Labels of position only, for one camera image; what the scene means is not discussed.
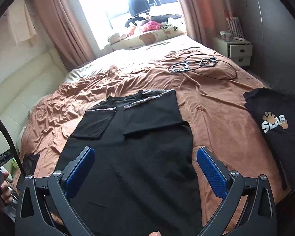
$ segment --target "white drawer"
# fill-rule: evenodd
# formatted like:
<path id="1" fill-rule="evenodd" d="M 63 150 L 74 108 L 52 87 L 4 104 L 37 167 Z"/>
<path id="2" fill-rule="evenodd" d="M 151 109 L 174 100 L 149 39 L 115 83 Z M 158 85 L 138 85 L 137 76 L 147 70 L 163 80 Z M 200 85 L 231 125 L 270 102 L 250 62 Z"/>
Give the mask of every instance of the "white drawer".
<path id="1" fill-rule="evenodd" d="M 252 45 L 230 45 L 230 57 L 252 56 Z"/>
<path id="2" fill-rule="evenodd" d="M 250 66 L 250 56 L 231 57 L 230 59 L 238 66 Z"/>

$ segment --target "gray wall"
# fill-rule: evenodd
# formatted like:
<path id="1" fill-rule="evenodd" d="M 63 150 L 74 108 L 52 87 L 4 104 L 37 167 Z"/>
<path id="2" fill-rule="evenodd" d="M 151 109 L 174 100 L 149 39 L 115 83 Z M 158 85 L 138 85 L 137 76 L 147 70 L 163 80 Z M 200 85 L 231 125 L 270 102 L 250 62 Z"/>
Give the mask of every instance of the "gray wall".
<path id="1" fill-rule="evenodd" d="M 295 20 L 279 0 L 229 0 L 253 44 L 251 71 L 295 94 Z"/>

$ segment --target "finger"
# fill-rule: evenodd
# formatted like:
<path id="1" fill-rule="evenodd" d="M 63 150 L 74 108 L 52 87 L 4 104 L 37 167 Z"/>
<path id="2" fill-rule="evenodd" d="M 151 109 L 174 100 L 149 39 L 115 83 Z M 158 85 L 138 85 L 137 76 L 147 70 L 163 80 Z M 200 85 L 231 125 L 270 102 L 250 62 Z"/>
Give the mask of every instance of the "finger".
<path id="1" fill-rule="evenodd" d="M 4 200 L 7 200 L 8 198 L 11 197 L 11 193 L 12 193 L 12 191 L 10 189 L 8 189 L 3 192 L 3 194 L 1 195 L 1 198 Z"/>
<path id="2" fill-rule="evenodd" d="M 1 191 L 4 193 L 8 189 L 8 186 L 9 186 L 8 182 L 7 181 L 4 181 L 2 183 L 2 185 L 0 186 L 1 187 Z"/>
<path id="3" fill-rule="evenodd" d="M 3 178 L 5 180 L 7 179 L 8 176 L 9 176 L 9 172 L 8 171 L 6 171 L 6 172 L 3 173 Z"/>
<path id="4" fill-rule="evenodd" d="M 160 232 L 152 232 L 149 236 L 161 236 Z"/>
<path id="5" fill-rule="evenodd" d="M 6 199 L 4 202 L 5 202 L 6 204 L 10 204 L 12 201 L 13 201 L 13 197 L 10 196 L 10 197 L 9 197 L 8 199 Z"/>

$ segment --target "upholstered headboard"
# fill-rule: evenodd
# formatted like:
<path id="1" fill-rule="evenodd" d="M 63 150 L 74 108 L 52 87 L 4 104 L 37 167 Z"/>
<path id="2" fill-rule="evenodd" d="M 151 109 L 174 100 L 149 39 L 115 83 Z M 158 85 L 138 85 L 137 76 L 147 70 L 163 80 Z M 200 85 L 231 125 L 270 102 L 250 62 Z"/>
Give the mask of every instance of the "upholstered headboard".
<path id="1" fill-rule="evenodd" d="M 67 73 L 56 49 L 52 48 L 23 65 L 0 84 L 0 119 L 15 146 L 27 125 L 29 110 L 42 97 L 52 94 Z M 8 149 L 9 145 L 0 132 L 0 154 Z M 11 172 L 11 162 L 4 167 Z"/>

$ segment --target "black shirt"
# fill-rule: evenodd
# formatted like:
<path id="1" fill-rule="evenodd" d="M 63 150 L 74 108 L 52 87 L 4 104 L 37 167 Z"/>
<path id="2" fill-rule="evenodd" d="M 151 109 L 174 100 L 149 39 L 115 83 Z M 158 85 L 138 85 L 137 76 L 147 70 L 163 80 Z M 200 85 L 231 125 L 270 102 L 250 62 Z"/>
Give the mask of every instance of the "black shirt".
<path id="1" fill-rule="evenodd" d="M 279 168 L 283 189 L 295 187 L 295 95 L 259 88 L 244 93 L 245 107 L 257 122 Z"/>
<path id="2" fill-rule="evenodd" d="M 174 90 L 109 97 L 88 109 L 56 169 L 92 147 L 95 163 L 71 203 L 95 235 L 196 236 L 202 229 L 193 137 Z"/>

